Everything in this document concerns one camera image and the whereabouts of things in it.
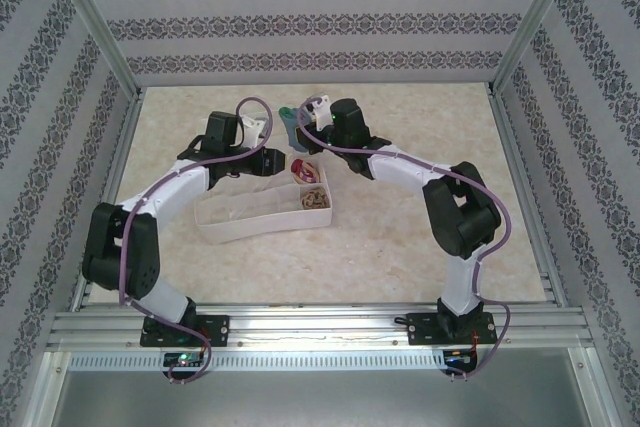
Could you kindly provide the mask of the brown beige argyle sock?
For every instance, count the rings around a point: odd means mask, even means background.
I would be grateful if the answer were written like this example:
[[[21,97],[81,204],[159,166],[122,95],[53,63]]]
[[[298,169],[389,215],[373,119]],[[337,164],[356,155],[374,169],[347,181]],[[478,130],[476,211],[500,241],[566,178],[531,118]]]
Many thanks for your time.
[[[304,210],[328,209],[331,207],[329,195],[321,187],[302,192],[300,202]]]

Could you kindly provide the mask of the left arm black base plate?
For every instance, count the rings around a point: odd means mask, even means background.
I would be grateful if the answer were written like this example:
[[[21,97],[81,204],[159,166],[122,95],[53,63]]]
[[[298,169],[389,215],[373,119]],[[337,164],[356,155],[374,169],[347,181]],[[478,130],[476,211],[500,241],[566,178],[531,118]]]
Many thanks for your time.
[[[195,316],[191,330],[208,338],[212,347],[226,347],[228,342],[230,319],[224,315]],[[146,317],[140,336],[141,347],[158,348],[199,348],[204,343],[193,334],[183,332],[174,327],[164,325],[157,320]]]

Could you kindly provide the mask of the aluminium side rail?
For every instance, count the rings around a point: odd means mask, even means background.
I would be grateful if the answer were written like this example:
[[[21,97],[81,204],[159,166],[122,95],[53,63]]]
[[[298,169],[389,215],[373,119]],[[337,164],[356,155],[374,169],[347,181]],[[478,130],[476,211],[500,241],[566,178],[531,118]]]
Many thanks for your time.
[[[491,83],[487,82],[485,89],[540,277],[549,284],[548,299],[558,307],[569,307],[570,302],[565,295],[551,245],[545,234],[533,191],[529,185],[526,167],[504,105]]]
[[[146,92],[147,88],[141,87],[126,109],[116,138],[117,143],[110,158],[108,176],[99,197],[100,202],[114,203],[117,199]],[[69,312],[78,312],[84,306],[87,289],[87,280],[82,274],[82,264],[79,264],[73,296],[70,298]]]

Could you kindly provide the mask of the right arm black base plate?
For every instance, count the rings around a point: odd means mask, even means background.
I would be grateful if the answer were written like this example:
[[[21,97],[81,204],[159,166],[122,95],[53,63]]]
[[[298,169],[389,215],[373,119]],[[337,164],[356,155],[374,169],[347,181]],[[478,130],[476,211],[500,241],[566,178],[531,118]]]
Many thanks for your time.
[[[410,345],[491,345],[497,341],[493,316],[487,312],[462,320],[438,313],[410,313],[406,321]]]

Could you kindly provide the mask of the aluminium frame post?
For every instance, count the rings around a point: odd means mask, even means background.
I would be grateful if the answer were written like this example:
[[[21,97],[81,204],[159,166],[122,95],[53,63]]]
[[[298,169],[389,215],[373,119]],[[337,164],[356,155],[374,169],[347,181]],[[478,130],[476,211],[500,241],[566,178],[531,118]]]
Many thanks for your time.
[[[552,3],[553,0],[532,0],[493,79],[487,83],[488,92],[492,96],[496,96],[504,88]]]
[[[112,72],[129,99],[137,96],[141,87],[136,82],[129,64],[119,48],[109,26],[94,0],[71,0],[88,32],[105,56]]]

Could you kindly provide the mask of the grey metal shelf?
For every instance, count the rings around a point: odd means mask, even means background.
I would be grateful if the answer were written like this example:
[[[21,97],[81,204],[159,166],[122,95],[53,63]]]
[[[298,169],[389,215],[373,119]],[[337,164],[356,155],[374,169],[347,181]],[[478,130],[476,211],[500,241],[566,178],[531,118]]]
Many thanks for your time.
[[[72,372],[57,353],[35,398],[49,427],[615,427],[594,352],[501,347],[454,380],[441,370]]]

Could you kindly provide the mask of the grey-blue sock orange cuff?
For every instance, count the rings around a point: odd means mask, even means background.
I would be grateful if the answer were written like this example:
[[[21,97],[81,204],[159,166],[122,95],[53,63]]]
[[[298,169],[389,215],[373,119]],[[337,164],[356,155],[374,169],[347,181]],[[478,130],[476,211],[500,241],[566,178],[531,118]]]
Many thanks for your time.
[[[308,154],[308,149],[299,142],[297,137],[298,108],[281,107],[278,114],[287,132],[288,145],[297,152]]]

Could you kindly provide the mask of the aluminium mounting rail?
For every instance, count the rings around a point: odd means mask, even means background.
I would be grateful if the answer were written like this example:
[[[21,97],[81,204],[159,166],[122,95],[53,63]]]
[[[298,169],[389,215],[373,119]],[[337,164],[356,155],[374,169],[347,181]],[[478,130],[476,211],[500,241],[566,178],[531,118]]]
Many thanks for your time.
[[[409,349],[405,327],[395,318],[430,312],[432,304],[203,304],[199,311],[230,319],[228,347],[241,351],[361,351]],[[507,348],[585,347],[594,330],[580,307],[516,303],[506,315],[487,307]],[[133,351],[139,349],[143,317],[114,304],[90,304],[54,317],[49,351]]]

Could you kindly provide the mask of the red pink cream sock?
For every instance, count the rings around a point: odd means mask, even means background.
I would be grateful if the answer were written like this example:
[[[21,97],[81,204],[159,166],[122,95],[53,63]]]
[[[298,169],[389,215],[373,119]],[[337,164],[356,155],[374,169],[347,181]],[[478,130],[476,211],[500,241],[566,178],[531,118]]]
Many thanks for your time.
[[[291,173],[298,184],[317,184],[321,182],[321,175],[317,168],[303,159],[295,159],[291,163]]]

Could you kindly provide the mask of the white divided organizer box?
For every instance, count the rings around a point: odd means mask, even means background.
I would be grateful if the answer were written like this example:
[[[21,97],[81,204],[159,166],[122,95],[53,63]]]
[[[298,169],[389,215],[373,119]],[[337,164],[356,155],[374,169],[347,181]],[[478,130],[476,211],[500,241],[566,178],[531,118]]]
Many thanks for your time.
[[[200,234],[216,245],[262,234],[330,225],[332,199],[325,168],[310,158],[300,159],[317,168],[321,175],[320,183],[296,183],[291,164],[271,177],[242,175],[237,179],[226,178],[195,202],[195,225]],[[304,210],[300,202],[301,193],[317,187],[326,190],[331,207]]]

